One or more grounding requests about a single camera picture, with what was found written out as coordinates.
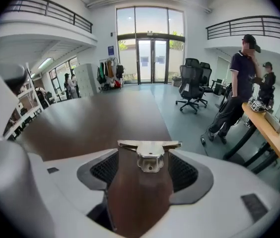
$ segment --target metal clamp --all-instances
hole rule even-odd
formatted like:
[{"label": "metal clamp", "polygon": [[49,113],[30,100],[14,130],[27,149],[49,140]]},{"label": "metal clamp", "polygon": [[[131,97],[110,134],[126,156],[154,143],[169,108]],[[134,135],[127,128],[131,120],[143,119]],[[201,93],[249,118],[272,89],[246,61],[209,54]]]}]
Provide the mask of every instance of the metal clamp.
[{"label": "metal clamp", "polygon": [[118,145],[138,154],[137,165],[146,173],[157,173],[163,167],[163,155],[182,145],[180,141],[118,140]]}]

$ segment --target black cap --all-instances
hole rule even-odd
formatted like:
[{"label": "black cap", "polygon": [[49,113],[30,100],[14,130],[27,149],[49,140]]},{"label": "black cap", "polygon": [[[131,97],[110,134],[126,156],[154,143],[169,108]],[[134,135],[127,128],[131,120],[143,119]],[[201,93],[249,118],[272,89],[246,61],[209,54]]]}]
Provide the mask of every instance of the black cap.
[{"label": "black cap", "polygon": [[249,48],[252,50],[256,50],[258,53],[261,52],[260,47],[257,45],[256,39],[251,34],[246,34],[243,38],[243,41],[249,43]]},{"label": "black cap", "polygon": [[263,64],[263,67],[267,67],[267,66],[269,66],[271,69],[273,69],[273,65],[269,61],[267,61]]}]

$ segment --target gray floor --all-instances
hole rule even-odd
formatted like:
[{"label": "gray floor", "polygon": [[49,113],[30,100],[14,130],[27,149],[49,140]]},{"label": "gray floor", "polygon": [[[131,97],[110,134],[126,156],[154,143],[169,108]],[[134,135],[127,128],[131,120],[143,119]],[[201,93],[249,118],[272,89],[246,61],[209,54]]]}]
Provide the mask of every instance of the gray floor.
[{"label": "gray floor", "polygon": [[[194,114],[191,107],[186,106],[183,111],[179,111],[181,103],[175,105],[176,100],[180,100],[180,94],[177,87],[165,84],[143,84],[143,85],[125,85],[122,91],[151,91],[160,112],[164,118],[165,124],[169,130],[172,140],[180,140],[183,142],[181,150],[195,152],[203,155],[208,155],[213,158],[222,159],[223,155],[231,149],[246,133],[248,128],[244,125],[246,116],[242,117],[241,122],[233,126],[227,135],[227,144],[223,145],[218,137],[214,142],[210,142],[205,135],[207,144],[205,148],[202,146],[200,136],[205,133],[207,127],[212,123],[218,108],[215,104],[219,104],[222,96],[217,96],[213,93],[206,94],[204,99],[208,100],[207,108],[200,104],[198,113]],[[248,160],[257,151],[261,144],[265,142],[263,136],[256,131],[246,144],[238,151],[238,154]],[[249,169],[257,166],[267,156],[263,155]],[[280,191],[280,160],[278,164],[272,164],[258,176]]]}]

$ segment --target black railing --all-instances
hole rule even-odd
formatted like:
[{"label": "black railing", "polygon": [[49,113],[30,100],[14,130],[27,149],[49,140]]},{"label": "black railing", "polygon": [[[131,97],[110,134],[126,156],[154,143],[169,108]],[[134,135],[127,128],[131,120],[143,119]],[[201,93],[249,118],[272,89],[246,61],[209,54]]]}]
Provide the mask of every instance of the black railing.
[{"label": "black railing", "polygon": [[251,16],[232,19],[206,28],[208,40],[236,35],[259,35],[280,39],[280,17]]},{"label": "black railing", "polygon": [[50,0],[12,0],[4,12],[11,11],[30,12],[56,18],[91,33],[90,21]]}]

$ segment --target tree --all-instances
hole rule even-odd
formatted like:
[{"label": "tree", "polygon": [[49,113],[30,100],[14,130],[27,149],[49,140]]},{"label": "tree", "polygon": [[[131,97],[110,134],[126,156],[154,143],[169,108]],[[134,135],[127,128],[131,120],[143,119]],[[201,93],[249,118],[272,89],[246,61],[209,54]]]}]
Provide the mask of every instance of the tree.
[{"label": "tree", "polygon": [[[178,35],[176,31],[173,31],[172,35],[183,36],[183,34]],[[183,42],[170,40],[170,49],[183,50]]]},{"label": "tree", "polygon": [[121,40],[118,42],[119,50],[127,50],[126,40]]}]

